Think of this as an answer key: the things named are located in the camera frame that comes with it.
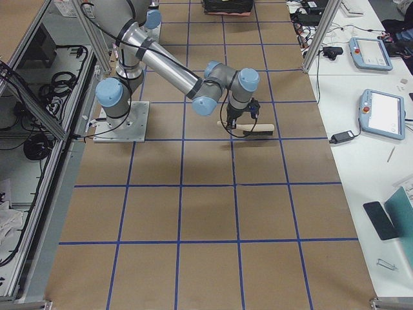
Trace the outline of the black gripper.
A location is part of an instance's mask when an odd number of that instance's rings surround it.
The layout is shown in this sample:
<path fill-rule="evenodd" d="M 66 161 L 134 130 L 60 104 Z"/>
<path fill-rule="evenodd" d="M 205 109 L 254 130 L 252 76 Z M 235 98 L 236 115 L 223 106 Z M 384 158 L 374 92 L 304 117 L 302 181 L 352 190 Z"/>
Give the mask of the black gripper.
<path fill-rule="evenodd" d="M 226 129 L 234 129 L 238 118 L 240 118 L 244 113 L 249 113 L 250 117 L 257 122 L 259 116 L 259 110 L 261 106 L 255 98 L 252 98 L 248 103 L 245 103 L 244 107 L 237 108 L 231 102 L 227 105 L 227 118 L 226 118 Z"/>

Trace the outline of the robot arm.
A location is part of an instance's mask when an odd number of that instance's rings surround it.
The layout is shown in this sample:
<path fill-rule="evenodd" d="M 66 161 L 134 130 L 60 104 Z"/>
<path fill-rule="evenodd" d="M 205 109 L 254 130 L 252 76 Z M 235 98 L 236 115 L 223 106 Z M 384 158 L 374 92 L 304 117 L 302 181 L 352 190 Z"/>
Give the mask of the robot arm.
<path fill-rule="evenodd" d="M 191 99 L 192 108 L 202 116 L 211 115 L 227 91 L 230 97 L 223 123 L 227 129 L 235 129 L 237 119 L 245 112 L 257 119 L 260 105 L 253 94 L 260 81 L 259 74 L 253 68 L 235 70 L 211 61 L 204 76 L 199 77 L 142 30 L 150 4 L 150 1 L 87 1 L 81 3 L 81 10 L 86 15 L 85 9 L 91 8 L 90 22 L 125 50 L 128 59 L 122 62 L 121 68 L 144 62 Z"/>

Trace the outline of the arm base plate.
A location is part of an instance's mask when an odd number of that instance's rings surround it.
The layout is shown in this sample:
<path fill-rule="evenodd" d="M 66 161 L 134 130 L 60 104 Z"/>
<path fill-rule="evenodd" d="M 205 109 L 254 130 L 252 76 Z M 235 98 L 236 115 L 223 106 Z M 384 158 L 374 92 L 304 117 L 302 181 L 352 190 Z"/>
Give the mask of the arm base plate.
<path fill-rule="evenodd" d="M 97 123 L 93 140 L 96 143 L 145 142 L 149 110 L 149 101 L 133 101 L 127 116 L 112 119 L 101 108 L 99 117 L 104 120 Z"/>

